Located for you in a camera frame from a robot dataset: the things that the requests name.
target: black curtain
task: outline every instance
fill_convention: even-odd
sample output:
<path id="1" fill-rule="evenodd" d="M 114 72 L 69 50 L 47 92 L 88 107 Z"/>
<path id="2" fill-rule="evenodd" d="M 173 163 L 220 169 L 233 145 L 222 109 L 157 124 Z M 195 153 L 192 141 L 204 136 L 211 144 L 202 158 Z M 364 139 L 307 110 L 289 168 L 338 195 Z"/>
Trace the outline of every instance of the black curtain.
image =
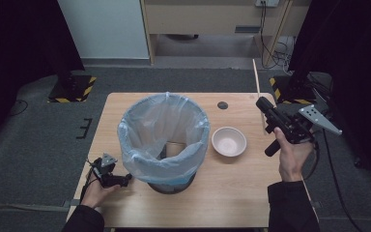
<path id="1" fill-rule="evenodd" d="M 364 165 L 371 167 L 371 1 L 341 0 L 336 3 L 338 1 L 312 1 L 298 36 L 290 70 L 301 69 L 303 55 L 308 49 L 315 49 L 310 45 L 327 19 L 328 29 L 318 38 L 321 41 L 316 44 L 318 52 L 312 54 L 308 71 L 332 76 L 333 92 L 329 105 Z"/>
<path id="2" fill-rule="evenodd" d="M 0 0 L 0 125 L 21 86 L 72 70 L 84 68 L 56 0 Z"/>

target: black sleeve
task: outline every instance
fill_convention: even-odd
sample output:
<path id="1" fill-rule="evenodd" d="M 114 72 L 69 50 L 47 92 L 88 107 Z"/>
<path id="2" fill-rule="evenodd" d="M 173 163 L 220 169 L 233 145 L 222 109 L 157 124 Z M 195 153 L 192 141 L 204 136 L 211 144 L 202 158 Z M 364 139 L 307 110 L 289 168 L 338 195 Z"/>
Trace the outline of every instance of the black sleeve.
<path id="1" fill-rule="evenodd" d="M 63 232 L 102 232 L 104 229 L 103 216 L 96 210 L 79 205 L 63 227 Z"/>
<path id="2" fill-rule="evenodd" d="M 319 223 L 305 186 L 299 182 L 279 182 L 268 186 L 271 206 L 270 232 L 318 232 Z"/>

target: gray floor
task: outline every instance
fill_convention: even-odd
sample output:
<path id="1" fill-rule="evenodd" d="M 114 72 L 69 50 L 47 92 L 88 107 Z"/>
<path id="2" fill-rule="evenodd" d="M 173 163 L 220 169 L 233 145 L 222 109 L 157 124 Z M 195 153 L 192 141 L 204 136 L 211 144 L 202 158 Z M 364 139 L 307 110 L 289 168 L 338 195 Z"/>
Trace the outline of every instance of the gray floor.
<path id="1" fill-rule="evenodd" d="M 205 45 L 209 42 L 214 42 L 213 46 Z M 284 74 L 281 66 L 271 70 L 260 66 L 259 51 L 250 37 L 234 41 L 229 37 L 165 37 L 158 49 L 152 67 L 88 68 L 86 73 L 98 80 L 86 102 L 47 103 L 55 76 L 42 78 L 19 91 L 18 98 L 28 102 L 28 106 L 22 111 L 25 103 L 16 104 L 13 114 L 19 114 L 8 117 L 0 130 L 0 204 L 51 206 L 55 208 L 46 209 L 55 211 L 0 210 L 0 231 L 62 228 L 66 218 L 62 211 L 67 208 L 61 206 L 74 194 L 109 93 L 256 92 L 252 58 L 259 69 L 262 92 L 271 93 L 270 77 Z M 316 106 L 320 110 L 326 108 L 320 99 Z M 301 105 L 278 107 L 294 112 Z M 84 118 L 92 118 L 92 126 L 86 139 L 76 139 L 82 134 L 80 127 L 87 124 Z M 322 205 L 317 209 L 321 229 L 356 231 L 346 218 L 333 185 L 324 139 L 320 133 L 316 136 L 321 159 L 306 184 L 312 199 Z M 343 137 L 328 133 L 328 143 L 344 202 L 363 231 L 371 231 L 371 170 L 353 166 L 355 156 Z"/>

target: gray carpet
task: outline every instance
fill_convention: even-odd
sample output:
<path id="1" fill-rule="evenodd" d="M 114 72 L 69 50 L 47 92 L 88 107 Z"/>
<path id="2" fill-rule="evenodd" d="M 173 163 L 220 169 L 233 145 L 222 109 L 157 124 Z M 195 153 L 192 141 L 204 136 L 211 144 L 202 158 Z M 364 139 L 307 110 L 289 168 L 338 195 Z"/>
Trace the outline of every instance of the gray carpet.
<path id="1" fill-rule="evenodd" d="M 62 206 L 71 200 L 109 93 L 256 92 L 253 71 L 91 68 L 86 73 L 98 78 L 86 102 L 48 103 L 55 76 L 19 90 L 23 101 L 0 129 L 0 204 Z M 259 71 L 262 92 L 271 93 L 268 79 L 275 74 L 283 72 Z M 298 106 L 280 107 L 293 111 Z M 321 102 L 317 108 L 326 106 Z M 93 119 L 87 137 L 76 139 L 87 118 Z M 338 200 L 322 134 L 317 137 L 321 160 L 306 183 L 313 200 L 323 206 L 317 210 L 321 229 L 356 231 Z M 328 143 L 348 210 L 363 231 L 371 231 L 371 170 L 354 168 L 352 150 L 342 137 L 328 133 Z M 59 231 L 66 215 L 1 210 L 0 231 Z"/>

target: yellow and black tape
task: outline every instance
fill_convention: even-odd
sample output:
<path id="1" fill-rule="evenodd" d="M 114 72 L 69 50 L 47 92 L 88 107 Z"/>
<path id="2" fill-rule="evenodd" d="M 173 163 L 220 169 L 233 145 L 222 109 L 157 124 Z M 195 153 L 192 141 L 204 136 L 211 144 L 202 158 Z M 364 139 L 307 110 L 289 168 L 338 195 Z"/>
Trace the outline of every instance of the yellow and black tape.
<path id="1" fill-rule="evenodd" d="M 59 103 L 85 102 L 87 98 L 89 97 L 90 92 L 92 91 L 95 81 L 96 81 L 96 77 L 91 76 L 81 96 L 78 96 L 75 98 L 68 98 L 68 97 L 60 95 L 58 97 L 49 98 L 48 102 L 59 102 Z"/>
<path id="2" fill-rule="evenodd" d="M 281 99 L 281 91 L 278 88 L 278 85 L 276 84 L 276 81 L 274 78 L 270 78 L 270 84 L 272 86 L 273 92 L 275 93 L 275 98 L 277 102 L 280 103 L 302 103 L 302 104 L 311 104 L 314 103 L 314 101 L 304 100 L 304 99 L 294 99 L 294 100 L 282 100 Z"/>

